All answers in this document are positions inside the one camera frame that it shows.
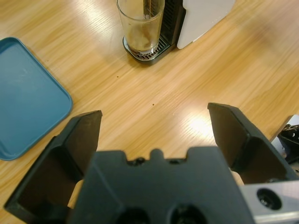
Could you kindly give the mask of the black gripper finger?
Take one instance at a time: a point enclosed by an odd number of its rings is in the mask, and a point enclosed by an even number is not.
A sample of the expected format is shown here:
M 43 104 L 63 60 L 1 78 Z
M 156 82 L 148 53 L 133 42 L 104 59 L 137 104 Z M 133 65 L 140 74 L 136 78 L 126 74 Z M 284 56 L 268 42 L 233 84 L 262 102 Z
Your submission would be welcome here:
M 24 222 L 65 222 L 70 197 L 98 147 L 101 111 L 73 117 L 53 137 L 4 205 Z
M 234 106 L 209 103 L 214 138 L 244 184 L 297 181 L 298 175 L 264 134 Z

